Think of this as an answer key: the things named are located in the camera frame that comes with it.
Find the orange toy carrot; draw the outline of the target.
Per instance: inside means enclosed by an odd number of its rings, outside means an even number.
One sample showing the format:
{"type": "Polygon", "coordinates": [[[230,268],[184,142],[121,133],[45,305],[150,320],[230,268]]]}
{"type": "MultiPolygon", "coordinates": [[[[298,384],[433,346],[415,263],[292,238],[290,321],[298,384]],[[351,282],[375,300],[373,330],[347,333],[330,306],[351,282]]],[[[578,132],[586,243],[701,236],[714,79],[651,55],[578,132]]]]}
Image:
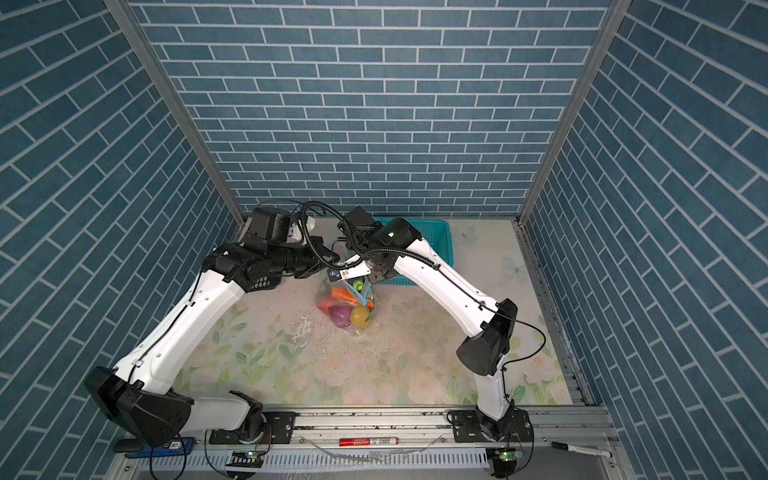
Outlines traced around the orange toy carrot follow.
{"type": "Polygon", "coordinates": [[[345,302],[350,303],[357,303],[358,299],[357,297],[350,293],[347,289],[343,287],[332,287],[331,288],[331,297],[337,300],[342,300],[345,302]]]}

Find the clear zip top bag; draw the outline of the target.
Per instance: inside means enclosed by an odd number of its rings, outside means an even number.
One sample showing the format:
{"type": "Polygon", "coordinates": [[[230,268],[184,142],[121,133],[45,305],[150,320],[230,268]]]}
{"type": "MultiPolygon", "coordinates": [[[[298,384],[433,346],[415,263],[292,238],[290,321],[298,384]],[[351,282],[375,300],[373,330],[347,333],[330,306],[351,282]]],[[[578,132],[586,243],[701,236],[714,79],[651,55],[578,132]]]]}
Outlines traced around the clear zip top bag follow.
{"type": "Polygon", "coordinates": [[[376,303],[377,303],[376,295],[374,293],[372,284],[369,282],[367,277],[357,277],[357,278],[352,278],[352,279],[348,279],[348,280],[331,281],[328,278],[328,272],[324,273],[321,276],[321,283],[320,283],[320,286],[318,287],[318,290],[317,290],[316,295],[315,295],[315,307],[336,328],[341,329],[341,330],[347,332],[349,335],[360,335],[370,326],[370,324],[373,322],[373,319],[375,317],[376,303]],[[365,328],[356,328],[355,326],[350,325],[347,328],[338,328],[331,321],[330,314],[329,315],[324,314],[321,310],[319,310],[316,307],[316,300],[317,299],[320,299],[320,298],[325,297],[325,296],[331,296],[331,288],[332,287],[343,287],[343,288],[347,289],[350,293],[354,294],[357,297],[357,299],[358,299],[357,303],[350,303],[350,302],[345,302],[345,301],[342,301],[342,300],[335,299],[336,300],[336,305],[351,305],[353,307],[356,306],[356,305],[364,305],[364,306],[367,306],[368,308],[371,309],[371,318],[370,318],[370,322],[369,322],[367,327],[365,327],[365,328]]]}

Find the yellow toy potato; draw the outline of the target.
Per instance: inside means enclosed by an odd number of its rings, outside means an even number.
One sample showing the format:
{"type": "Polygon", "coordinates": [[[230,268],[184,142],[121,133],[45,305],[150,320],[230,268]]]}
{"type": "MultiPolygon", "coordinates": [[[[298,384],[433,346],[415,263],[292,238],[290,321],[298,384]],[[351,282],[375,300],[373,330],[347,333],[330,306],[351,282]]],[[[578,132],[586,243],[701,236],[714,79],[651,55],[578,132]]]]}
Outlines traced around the yellow toy potato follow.
{"type": "Polygon", "coordinates": [[[371,318],[371,309],[364,305],[356,305],[349,314],[349,321],[356,328],[365,328],[368,326],[371,318]]]}

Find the red toy pepper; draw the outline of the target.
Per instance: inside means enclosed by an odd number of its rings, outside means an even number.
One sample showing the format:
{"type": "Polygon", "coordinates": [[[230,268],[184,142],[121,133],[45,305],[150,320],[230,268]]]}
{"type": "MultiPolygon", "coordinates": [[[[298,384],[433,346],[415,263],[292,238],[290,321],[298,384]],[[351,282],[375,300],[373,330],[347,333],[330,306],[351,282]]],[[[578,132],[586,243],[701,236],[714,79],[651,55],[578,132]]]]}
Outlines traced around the red toy pepper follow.
{"type": "Polygon", "coordinates": [[[325,296],[316,300],[316,307],[324,314],[329,315],[332,307],[336,305],[336,300],[331,296],[325,296]]]}

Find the purple toy onion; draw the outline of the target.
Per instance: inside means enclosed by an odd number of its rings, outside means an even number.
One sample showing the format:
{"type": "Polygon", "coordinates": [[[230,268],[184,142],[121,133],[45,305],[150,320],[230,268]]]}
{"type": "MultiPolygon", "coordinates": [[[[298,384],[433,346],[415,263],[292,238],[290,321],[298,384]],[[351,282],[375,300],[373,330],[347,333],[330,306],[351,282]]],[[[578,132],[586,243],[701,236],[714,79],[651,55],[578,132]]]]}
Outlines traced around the purple toy onion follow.
{"type": "Polygon", "coordinates": [[[347,328],[351,325],[350,316],[354,307],[351,305],[334,305],[330,308],[330,318],[338,328],[347,328]]]}

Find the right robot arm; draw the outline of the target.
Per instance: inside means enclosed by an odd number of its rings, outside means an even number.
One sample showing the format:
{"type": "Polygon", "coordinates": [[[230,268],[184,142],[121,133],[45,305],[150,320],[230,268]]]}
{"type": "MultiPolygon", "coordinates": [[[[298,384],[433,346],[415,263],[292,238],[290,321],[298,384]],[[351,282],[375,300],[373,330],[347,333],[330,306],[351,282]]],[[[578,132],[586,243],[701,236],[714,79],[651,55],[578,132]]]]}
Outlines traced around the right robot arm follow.
{"type": "Polygon", "coordinates": [[[343,279],[364,277],[377,283],[404,276],[457,322],[465,339],[456,355],[476,381],[477,428],[491,441],[508,440],[514,406],[506,370],[513,362],[509,352],[517,305],[510,299],[497,301],[472,286],[403,218],[383,224],[357,208],[339,221],[338,228],[355,253],[338,268],[343,279]]]}

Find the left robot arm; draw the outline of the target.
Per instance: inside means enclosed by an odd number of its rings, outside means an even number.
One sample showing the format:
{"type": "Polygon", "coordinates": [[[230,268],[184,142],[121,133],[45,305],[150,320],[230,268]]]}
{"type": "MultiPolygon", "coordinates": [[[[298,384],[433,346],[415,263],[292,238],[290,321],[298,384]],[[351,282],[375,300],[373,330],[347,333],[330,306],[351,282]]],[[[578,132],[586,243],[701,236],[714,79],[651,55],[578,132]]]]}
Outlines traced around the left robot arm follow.
{"type": "Polygon", "coordinates": [[[322,268],[317,255],[326,250],[319,236],[265,252],[220,245],[160,324],[115,366],[95,367],[86,390],[108,420],[150,447],[200,430],[230,431],[241,443],[261,440],[266,419],[259,401],[236,390],[224,399],[194,399],[174,392],[174,381],[231,306],[247,293],[275,288],[286,275],[314,275],[322,268]]]}

